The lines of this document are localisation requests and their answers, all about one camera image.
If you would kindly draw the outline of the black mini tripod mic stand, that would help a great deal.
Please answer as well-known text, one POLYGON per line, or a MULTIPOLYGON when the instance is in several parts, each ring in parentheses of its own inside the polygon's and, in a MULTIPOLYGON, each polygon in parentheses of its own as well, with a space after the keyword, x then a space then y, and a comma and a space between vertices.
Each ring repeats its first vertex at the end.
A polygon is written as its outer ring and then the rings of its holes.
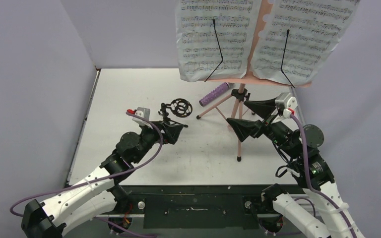
POLYGON ((182 124, 169 118, 169 112, 167 112, 167 110, 170 110, 170 112, 176 117, 187 118, 193 112, 192 104, 189 101, 183 98, 177 98, 169 104, 162 103, 161 108, 158 111, 158 114, 162 117, 163 122, 167 125, 180 125, 184 128, 188 128, 188 125, 182 124))

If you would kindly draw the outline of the pink music stand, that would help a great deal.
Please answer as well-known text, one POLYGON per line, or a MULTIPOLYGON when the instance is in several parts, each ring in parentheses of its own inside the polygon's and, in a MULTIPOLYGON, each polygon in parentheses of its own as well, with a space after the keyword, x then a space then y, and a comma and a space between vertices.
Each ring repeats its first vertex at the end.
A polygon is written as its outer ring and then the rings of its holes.
POLYGON ((219 106, 223 103, 225 103, 227 100, 234 98, 234 104, 232 108, 232 112, 230 117, 235 118, 238 117, 241 119, 243 115, 246 113, 243 110, 243 103, 245 99, 248 99, 249 92, 246 90, 246 86, 248 84, 253 84, 253 85, 268 85, 268 86, 280 86, 280 87, 290 87, 290 84, 283 84, 283 83, 278 83, 274 82, 268 79, 264 78, 258 78, 254 75, 254 73, 251 71, 251 60, 255 54, 255 47, 257 43, 260 41, 260 33, 262 30, 264 30, 266 23, 267 23, 267 18, 269 15, 272 13, 272 8, 273 8, 273 2, 271 0, 262 0, 260 2, 260 8, 259 8, 259 13, 258 13, 258 18, 256 21, 256 26, 253 34, 253 40, 252 40, 252 46, 250 49, 250 54, 248 56, 247 60, 247 70, 245 75, 242 78, 225 78, 221 79, 221 83, 237 83, 238 88, 231 90, 228 94, 225 95, 224 98, 218 100, 215 102, 212 106, 207 108, 205 111, 201 112, 199 115, 197 115, 197 119, 201 119, 203 116, 205 116, 207 113, 212 111, 213 109, 216 109, 217 112, 225 119, 225 115, 221 112, 219 109, 219 106))

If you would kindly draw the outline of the purple glitter microphone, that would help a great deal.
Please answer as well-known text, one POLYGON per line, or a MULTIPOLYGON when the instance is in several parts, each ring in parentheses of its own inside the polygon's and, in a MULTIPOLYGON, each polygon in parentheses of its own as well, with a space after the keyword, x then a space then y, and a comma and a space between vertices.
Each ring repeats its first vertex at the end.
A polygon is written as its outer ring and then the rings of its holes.
POLYGON ((215 89, 213 89, 211 92, 206 94, 204 97, 202 97, 199 100, 199 104, 202 107, 205 107, 206 105, 208 105, 209 103, 211 103, 212 101, 214 101, 215 99, 217 99, 218 97, 220 97, 221 95, 223 95, 225 92, 227 92, 229 89, 233 87, 234 87, 234 83, 224 82, 220 84, 219 86, 217 86, 215 89))

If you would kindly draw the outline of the sheet music page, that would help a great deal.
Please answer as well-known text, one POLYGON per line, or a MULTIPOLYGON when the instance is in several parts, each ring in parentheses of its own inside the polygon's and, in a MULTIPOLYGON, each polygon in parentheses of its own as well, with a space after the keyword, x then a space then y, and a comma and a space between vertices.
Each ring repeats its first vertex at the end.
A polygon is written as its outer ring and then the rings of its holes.
POLYGON ((258 78, 303 86, 340 43, 358 0, 276 0, 251 60, 258 78))
POLYGON ((247 72, 260 8, 259 0, 177 0, 181 80, 242 78, 247 72))

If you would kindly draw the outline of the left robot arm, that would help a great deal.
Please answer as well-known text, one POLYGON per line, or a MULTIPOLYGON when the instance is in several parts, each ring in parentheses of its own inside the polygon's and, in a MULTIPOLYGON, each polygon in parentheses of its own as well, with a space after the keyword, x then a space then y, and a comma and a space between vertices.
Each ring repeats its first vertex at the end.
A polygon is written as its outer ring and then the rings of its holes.
POLYGON ((62 238, 72 229, 103 213, 123 213, 127 192, 120 183, 127 179, 156 144, 174 145, 185 125, 152 121, 141 132, 126 132, 113 152, 90 174, 42 202, 30 201, 24 209, 21 228, 28 238, 62 238))

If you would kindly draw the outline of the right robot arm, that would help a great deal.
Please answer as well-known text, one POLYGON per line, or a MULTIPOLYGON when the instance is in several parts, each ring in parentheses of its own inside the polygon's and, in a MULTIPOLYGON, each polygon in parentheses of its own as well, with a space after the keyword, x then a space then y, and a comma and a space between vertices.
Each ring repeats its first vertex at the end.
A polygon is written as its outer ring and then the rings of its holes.
POLYGON ((245 101, 259 120, 227 118, 239 141, 267 137, 285 162, 315 212, 305 210, 282 186, 273 184, 261 193, 265 212, 276 212, 308 238, 361 238, 362 232, 338 191, 335 177, 319 153, 323 132, 313 124, 303 125, 295 114, 298 102, 283 93, 264 101, 245 101))

